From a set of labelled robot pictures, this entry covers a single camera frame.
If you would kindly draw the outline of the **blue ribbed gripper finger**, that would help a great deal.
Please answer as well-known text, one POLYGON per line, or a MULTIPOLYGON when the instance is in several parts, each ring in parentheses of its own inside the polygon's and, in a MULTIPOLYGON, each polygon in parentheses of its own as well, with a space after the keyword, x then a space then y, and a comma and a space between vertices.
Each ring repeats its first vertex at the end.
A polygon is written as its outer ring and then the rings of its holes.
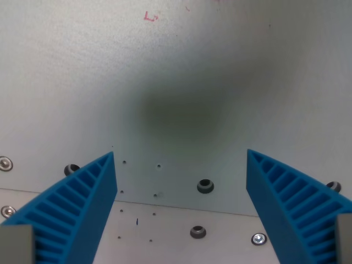
POLYGON ((93 263, 117 192, 109 152, 37 195, 1 225, 33 228, 35 263, 93 263))
POLYGON ((337 263, 336 218, 351 212, 351 200, 254 150, 246 190, 280 263, 337 263))

